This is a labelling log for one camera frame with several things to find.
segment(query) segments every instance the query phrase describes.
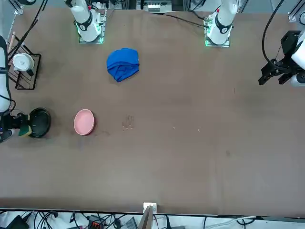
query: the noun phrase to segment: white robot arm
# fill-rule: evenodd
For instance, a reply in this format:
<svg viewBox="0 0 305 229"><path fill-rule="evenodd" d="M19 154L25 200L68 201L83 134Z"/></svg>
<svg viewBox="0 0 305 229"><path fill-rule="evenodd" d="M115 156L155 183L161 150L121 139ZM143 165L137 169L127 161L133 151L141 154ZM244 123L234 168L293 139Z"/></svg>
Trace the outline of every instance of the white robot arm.
<svg viewBox="0 0 305 229"><path fill-rule="evenodd" d="M81 38L86 42L94 41L101 34L101 17L95 10L88 9L85 0L64 0L70 8Z"/></svg>
<svg viewBox="0 0 305 229"><path fill-rule="evenodd" d="M10 90L7 63L8 56L6 43L4 38L0 36L0 115L4 114L10 107Z"/></svg>
<svg viewBox="0 0 305 229"><path fill-rule="evenodd" d="M207 37L214 44L221 45L227 41L237 11L236 0L222 0L221 6L212 14L213 24Z"/></svg>
<svg viewBox="0 0 305 229"><path fill-rule="evenodd" d="M281 39L284 58L268 60L262 68L260 85L271 77L280 76L278 81L284 84L288 81L293 86L305 86L305 32L288 31Z"/></svg>

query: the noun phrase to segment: cloth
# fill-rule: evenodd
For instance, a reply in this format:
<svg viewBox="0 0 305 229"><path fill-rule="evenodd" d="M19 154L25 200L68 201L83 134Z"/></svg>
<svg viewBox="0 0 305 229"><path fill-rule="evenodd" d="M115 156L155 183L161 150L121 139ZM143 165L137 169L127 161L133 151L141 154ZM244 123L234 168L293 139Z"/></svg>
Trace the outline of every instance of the cloth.
<svg viewBox="0 0 305 229"><path fill-rule="evenodd" d="M121 82L139 71L139 55L134 49L122 48L112 52L106 64L108 73Z"/></svg>

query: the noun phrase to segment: pink bowl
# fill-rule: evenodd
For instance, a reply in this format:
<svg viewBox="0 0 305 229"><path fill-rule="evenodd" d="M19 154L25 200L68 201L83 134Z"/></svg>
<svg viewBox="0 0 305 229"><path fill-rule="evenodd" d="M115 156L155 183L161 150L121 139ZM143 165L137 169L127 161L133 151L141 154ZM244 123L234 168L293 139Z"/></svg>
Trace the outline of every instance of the pink bowl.
<svg viewBox="0 0 305 229"><path fill-rule="evenodd" d="M79 135L88 135L94 127L94 116L90 110L79 111L74 119L74 129Z"/></svg>

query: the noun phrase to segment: brown table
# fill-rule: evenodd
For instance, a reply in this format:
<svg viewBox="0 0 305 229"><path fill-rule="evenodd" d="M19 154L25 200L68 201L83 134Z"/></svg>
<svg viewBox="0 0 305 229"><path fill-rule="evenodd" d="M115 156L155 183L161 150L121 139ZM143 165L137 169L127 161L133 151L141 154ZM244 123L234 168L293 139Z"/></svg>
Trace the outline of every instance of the brown table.
<svg viewBox="0 0 305 229"><path fill-rule="evenodd" d="M17 35L35 11L17 17ZM304 88L257 81L269 17L238 14L231 47L205 48L202 28L116 10L105 44L79 45L69 9L48 7L26 39L42 54L37 88L11 91L24 112L49 109L52 127L44 139L1 145L1 207L141 211L157 202L166 213L304 216ZM289 29L287 15L274 18L270 58ZM138 50L140 72L116 83L106 59L121 47ZM82 108L97 121L90 136L73 129Z"/></svg>

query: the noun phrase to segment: floor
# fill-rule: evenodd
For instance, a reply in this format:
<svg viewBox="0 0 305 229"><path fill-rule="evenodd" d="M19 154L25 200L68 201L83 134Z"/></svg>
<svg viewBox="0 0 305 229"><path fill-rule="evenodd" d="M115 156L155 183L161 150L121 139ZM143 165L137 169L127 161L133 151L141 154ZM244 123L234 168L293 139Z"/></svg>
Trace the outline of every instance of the floor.
<svg viewBox="0 0 305 229"><path fill-rule="evenodd" d="M16 212L9 212L4 213L0 215L0 227L6 227L17 215L20 216L26 216L27 213L23 211L16 211ZM30 226L30 229L34 229L34 218L35 218L36 212L32 213L32 215L29 217L27 223ZM100 214L100 217L107 216L107 214ZM75 228L75 222L70 223L70 217L71 213L59 213L59 216L57 218L50 217L48 220L49 224L54 229L69 229L69 228ZM135 222L137 225L139 225L141 221L141 215L126 215L121 218L121 223L123 225L122 229L128 229L125 225L125 223L130 220L132 217L134 217ZM82 216L81 214L76 214L75 219L78 226L86 227L88 225L87 219ZM156 219L158 221L158 224L156 223L156 220L152 222L152 229L163 229L166 228L166 217L164 215L156 215ZM169 216L170 225L173 229L203 229L203 223L204 223L205 217L190 217L190 216ZM41 217L38 215L36 218L36 227L38 223L40 222ZM231 219L225 219L225 218L207 218L205 228L207 229L209 226L216 225L219 223L230 221ZM284 222L284 221L271 221L271 220L256 220L253 223L246 226L247 229L303 229L304 228L304 220L299 220L302 222ZM222 227L215 227L216 229L242 229L243 226L240 226L236 223L236 221L232 222L231 224L227 226Z"/></svg>

